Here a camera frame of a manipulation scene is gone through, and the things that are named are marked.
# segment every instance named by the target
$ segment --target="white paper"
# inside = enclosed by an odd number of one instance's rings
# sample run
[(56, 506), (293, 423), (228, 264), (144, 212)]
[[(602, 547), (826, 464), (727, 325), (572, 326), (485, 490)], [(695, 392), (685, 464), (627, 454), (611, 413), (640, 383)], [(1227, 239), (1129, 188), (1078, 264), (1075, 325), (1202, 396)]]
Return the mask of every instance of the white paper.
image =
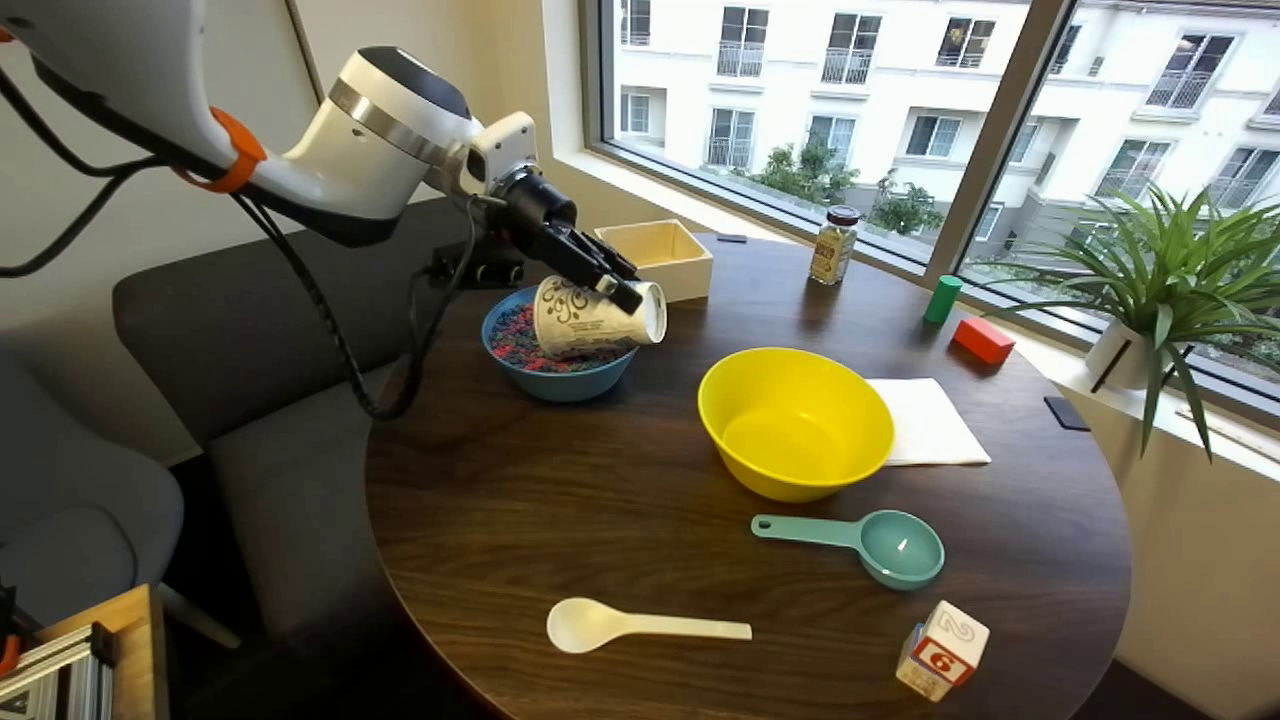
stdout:
[(894, 423), (887, 464), (992, 464), (935, 378), (872, 378)]

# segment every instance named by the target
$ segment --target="wire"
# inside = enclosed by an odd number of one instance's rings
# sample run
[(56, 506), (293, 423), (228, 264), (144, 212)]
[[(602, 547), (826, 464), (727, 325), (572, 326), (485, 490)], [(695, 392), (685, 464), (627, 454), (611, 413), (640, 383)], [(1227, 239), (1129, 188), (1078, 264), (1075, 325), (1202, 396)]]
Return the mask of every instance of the wire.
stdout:
[(0, 94), (15, 106), (15, 114), (64, 158), (71, 164), (80, 175), (108, 175), (108, 185), (80, 209), (80, 216), (48, 245), (38, 247), (31, 261), (23, 264), (0, 264), (0, 280), (12, 274), (37, 274), (38, 268), (48, 268), (56, 254), (64, 254), (75, 235), (96, 220), (96, 212), (144, 168), (161, 168), (161, 154), (144, 154), (144, 158), (129, 158), (129, 164), (85, 164), (43, 121), (38, 113), (23, 101), (23, 93), (7, 79), (7, 71), (0, 66)]
[(431, 311), (428, 311), (424, 319), (421, 319), (421, 311), (416, 311), (416, 309), (421, 309), (421, 290), (416, 290), (416, 288), (421, 288), (421, 280), (428, 274), (428, 268), (411, 271), (411, 280), (409, 280), (409, 315), (404, 315), (404, 325), (409, 325), (409, 377), (404, 377), (398, 392), (390, 396), (390, 402), (380, 409), (375, 396), (370, 396), (368, 383), (365, 383), (368, 377), (365, 377), (365, 367), (360, 367), (360, 356), (351, 351), (346, 330), (341, 326), (341, 319), (337, 319), (337, 311), (330, 311), (321, 280), (310, 274), (307, 261), (288, 245), (288, 235), (281, 230), (281, 223), (270, 220), (270, 212), (269, 212), (260, 198), (235, 190), (235, 205), (243, 209), (249, 220), (255, 220), (255, 223), (269, 230), (269, 239), (270, 239), (270, 245), (281, 247), (281, 254), (288, 261), (293, 274), (296, 274), (296, 280), (303, 284), (303, 290), (310, 296), (310, 302), (316, 302), (316, 311), (321, 311), (321, 319), (322, 319), (322, 326), (326, 326), (326, 338), (337, 343), (337, 351), (341, 351), (341, 359), (342, 359), (342, 367), (346, 367), (346, 387), (351, 387), (357, 402), (360, 402), (370, 418), (396, 418), (396, 416), (404, 416), (409, 402), (411, 402), (416, 392), (421, 392), (424, 359), (428, 359), (428, 351), (431, 351), (431, 343), (434, 343), (434, 326), (440, 326), (446, 302), (455, 299), (455, 290), (462, 288), (462, 268), (468, 268), (468, 261), (471, 261), (471, 250), (475, 250), (475, 245), (478, 245), (475, 216), (468, 216), (471, 235), (468, 235), (468, 247), (462, 247), (462, 264), (446, 274), (442, 296), (431, 302)]

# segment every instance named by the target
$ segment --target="building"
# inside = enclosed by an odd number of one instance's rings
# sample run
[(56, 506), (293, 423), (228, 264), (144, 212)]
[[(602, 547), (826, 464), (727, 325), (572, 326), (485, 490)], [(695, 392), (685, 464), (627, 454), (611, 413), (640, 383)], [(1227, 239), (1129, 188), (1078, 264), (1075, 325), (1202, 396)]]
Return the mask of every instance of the building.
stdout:
[[(619, 0), (619, 142), (744, 175), (826, 142), (872, 209), (893, 172), (956, 197), (1012, 59), (1020, 0)], [(1091, 197), (1280, 198), (1280, 7), (1085, 0), (975, 227), (978, 254), (1067, 230)]]

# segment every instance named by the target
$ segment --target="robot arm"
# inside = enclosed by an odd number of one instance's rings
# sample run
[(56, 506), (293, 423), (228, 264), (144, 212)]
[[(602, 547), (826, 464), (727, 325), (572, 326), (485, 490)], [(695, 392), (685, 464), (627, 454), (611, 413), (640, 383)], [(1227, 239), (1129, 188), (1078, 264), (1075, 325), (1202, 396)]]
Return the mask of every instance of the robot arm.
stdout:
[(530, 121), (485, 129), (461, 86), (398, 48), (351, 52), (296, 149), (270, 150), (204, 94), (204, 0), (0, 0), (4, 28), (52, 93), (216, 190), (370, 245), (428, 185), (485, 198), (551, 271), (627, 311), (640, 302), (636, 268), (581, 230), (572, 198), (534, 172)]

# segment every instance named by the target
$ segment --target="dark wooden table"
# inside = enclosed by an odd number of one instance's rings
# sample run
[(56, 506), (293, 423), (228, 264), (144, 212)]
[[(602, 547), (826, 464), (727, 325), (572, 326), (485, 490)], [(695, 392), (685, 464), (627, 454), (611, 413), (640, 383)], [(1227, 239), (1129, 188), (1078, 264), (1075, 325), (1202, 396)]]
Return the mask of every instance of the dark wooden table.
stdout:
[[(462, 296), (416, 409), (380, 423), (368, 500), (382, 567), (424, 640), (505, 717), (1072, 717), (1104, 674), (1129, 605), (1129, 528), (1087, 430), (1064, 430), (1030, 363), (994, 377), (922, 330), (922, 290), (850, 264), (811, 288), (791, 245), (718, 245), (706, 302), (675, 302), (623, 387), (544, 409), (478, 347), (498, 290)], [(992, 453), (987, 467), (884, 467), (807, 506), (744, 490), (695, 418), (699, 372), (750, 343), (826, 351), (864, 377), (935, 377)], [(850, 553), (758, 543), (754, 512), (908, 506), (948, 543), (917, 594)], [(631, 610), (749, 621), (750, 643), (631, 637), (560, 655), (560, 594)], [(926, 705), (894, 651), (935, 600), (992, 626), (967, 688)]]

